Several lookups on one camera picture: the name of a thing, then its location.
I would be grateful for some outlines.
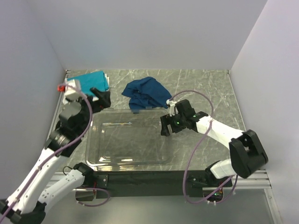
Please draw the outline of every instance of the teal cloth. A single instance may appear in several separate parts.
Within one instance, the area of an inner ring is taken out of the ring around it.
[[[107,91],[109,89],[108,81],[105,78],[105,74],[103,71],[96,71],[81,76],[68,78],[67,81],[73,79],[80,81],[81,90],[86,95],[94,96],[94,94],[89,90],[92,87],[95,87],[100,91]]]

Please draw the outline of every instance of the white wall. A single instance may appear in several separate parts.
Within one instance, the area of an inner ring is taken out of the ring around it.
[[[268,0],[231,71],[247,128],[266,166],[286,224],[298,223],[299,1]]]
[[[27,2],[1,0],[0,198],[7,198],[36,162],[64,73]]]
[[[266,0],[28,0],[66,69],[231,69]]]

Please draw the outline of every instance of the white cable clip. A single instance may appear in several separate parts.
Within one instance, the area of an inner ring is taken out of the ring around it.
[[[176,101],[173,101],[173,100],[167,100],[166,101],[166,104],[167,105],[170,105],[170,109],[169,109],[169,115],[170,116],[174,116],[174,115],[176,115],[176,112],[175,112],[175,106],[176,106]]]

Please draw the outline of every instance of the black metal base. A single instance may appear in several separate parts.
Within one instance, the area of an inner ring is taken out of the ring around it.
[[[94,176],[107,177],[101,188],[108,190],[111,197],[124,196],[178,196],[183,195],[184,171],[111,171],[94,172]],[[226,178],[211,180],[204,170],[188,171],[186,191],[190,197],[203,197],[203,188],[218,187]],[[229,181],[224,187],[231,187]],[[98,191],[96,198],[106,198],[107,195]]]

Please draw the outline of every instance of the dark blue towel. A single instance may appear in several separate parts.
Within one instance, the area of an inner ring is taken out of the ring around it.
[[[146,109],[147,107],[164,107],[166,100],[171,98],[170,93],[153,77],[134,80],[127,84],[122,95],[131,97],[131,109]]]

